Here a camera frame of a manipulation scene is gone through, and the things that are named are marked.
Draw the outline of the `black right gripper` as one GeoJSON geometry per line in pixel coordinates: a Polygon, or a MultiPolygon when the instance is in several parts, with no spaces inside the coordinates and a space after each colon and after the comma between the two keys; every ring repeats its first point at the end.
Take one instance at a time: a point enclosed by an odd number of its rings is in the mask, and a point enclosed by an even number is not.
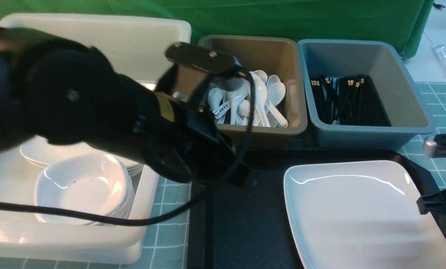
{"type": "Polygon", "coordinates": [[[430,158],[445,158],[446,133],[426,137],[423,141],[423,153],[430,158]]]}

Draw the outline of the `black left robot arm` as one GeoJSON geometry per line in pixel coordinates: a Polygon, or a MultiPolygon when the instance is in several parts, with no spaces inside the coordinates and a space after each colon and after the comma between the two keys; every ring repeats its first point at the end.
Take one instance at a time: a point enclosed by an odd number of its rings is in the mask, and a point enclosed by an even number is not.
{"type": "Polygon", "coordinates": [[[95,47],[31,28],[0,27],[0,152],[33,136],[84,142],[176,182],[245,184],[250,168],[201,107],[213,79],[241,78],[233,56],[172,44],[149,90],[95,47]]]}

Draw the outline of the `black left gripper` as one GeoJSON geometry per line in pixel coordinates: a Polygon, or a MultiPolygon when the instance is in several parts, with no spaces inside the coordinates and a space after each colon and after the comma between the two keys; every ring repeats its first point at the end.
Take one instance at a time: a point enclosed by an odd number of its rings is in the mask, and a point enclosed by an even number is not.
{"type": "Polygon", "coordinates": [[[243,187],[250,168],[238,161],[233,141],[221,133],[212,114],[204,108],[156,93],[138,100],[134,127],[140,155],[158,174],[180,183],[196,181],[213,185],[228,174],[228,183],[243,187]]]}

